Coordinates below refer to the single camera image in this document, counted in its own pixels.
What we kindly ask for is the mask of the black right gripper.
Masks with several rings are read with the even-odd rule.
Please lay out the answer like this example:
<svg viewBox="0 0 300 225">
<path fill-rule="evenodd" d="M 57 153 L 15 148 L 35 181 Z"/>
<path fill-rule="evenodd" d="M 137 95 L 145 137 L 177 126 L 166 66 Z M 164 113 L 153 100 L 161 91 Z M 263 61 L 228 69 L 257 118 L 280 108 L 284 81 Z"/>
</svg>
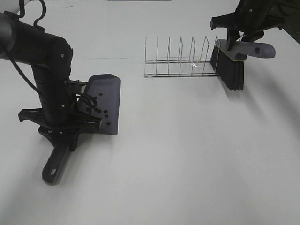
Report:
<svg viewBox="0 0 300 225">
<path fill-rule="evenodd" d="M 242 42 L 255 42 L 271 28 L 282 29 L 285 20 L 270 15 L 272 4 L 239 4 L 233 13 L 212 17 L 210 28 L 227 28 L 226 49 L 230 51 L 236 41 L 240 41 L 240 31 L 244 32 Z"/>
</svg>

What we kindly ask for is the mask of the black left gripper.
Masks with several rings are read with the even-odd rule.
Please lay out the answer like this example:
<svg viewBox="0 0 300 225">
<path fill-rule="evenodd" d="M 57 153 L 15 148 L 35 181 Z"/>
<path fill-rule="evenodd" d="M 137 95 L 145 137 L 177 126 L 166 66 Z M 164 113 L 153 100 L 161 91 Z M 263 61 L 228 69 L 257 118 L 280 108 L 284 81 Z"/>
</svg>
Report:
<svg viewBox="0 0 300 225">
<path fill-rule="evenodd" d="M 58 142 L 58 132 L 68 133 L 69 151 L 75 151 L 78 137 L 81 133 L 99 133 L 101 119 L 88 116 L 82 112 L 49 115 L 42 108 L 22 109 L 18 113 L 20 122 L 31 121 L 45 128 L 38 132 L 44 136 L 53 147 Z"/>
</svg>

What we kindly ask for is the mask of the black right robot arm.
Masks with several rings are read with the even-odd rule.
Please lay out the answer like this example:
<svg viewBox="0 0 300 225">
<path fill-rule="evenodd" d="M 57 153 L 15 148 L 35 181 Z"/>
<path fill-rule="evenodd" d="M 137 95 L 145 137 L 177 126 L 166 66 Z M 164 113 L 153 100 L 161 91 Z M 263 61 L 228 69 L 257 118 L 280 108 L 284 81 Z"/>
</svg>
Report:
<svg viewBox="0 0 300 225">
<path fill-rule="evenodd" d="M 226 49 L 231 50 L 239 38 L 254 42 L 271 28 L 286 31 L 300 42 L 300 2 L 298 0 L 240 0 L 235 11 L 212 17 L 210 28 L 226 28 Z"/>
</svg>

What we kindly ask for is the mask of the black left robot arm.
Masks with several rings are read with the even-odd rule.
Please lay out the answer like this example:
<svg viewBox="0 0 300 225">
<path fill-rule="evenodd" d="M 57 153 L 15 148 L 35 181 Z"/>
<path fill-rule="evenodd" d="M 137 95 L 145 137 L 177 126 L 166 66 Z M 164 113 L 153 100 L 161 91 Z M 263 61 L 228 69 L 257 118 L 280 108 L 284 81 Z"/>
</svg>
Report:
<svg viewBox="0 0 300 225">
<path fill-rule="evenodd" d="M 100 124 L 91 115 L 96 98 L 81 91 L 84 82 L 69 79 L 73 57 L 69 43 L 20 18 L 8 11 L 0 14 L 0 57 L 10 61 L 39 95 L 41 108 L 22 109 L 18 118 L 39 124 L 54 146 L 65 141 L 74 151 L 79 134 Z"/>
</svg>

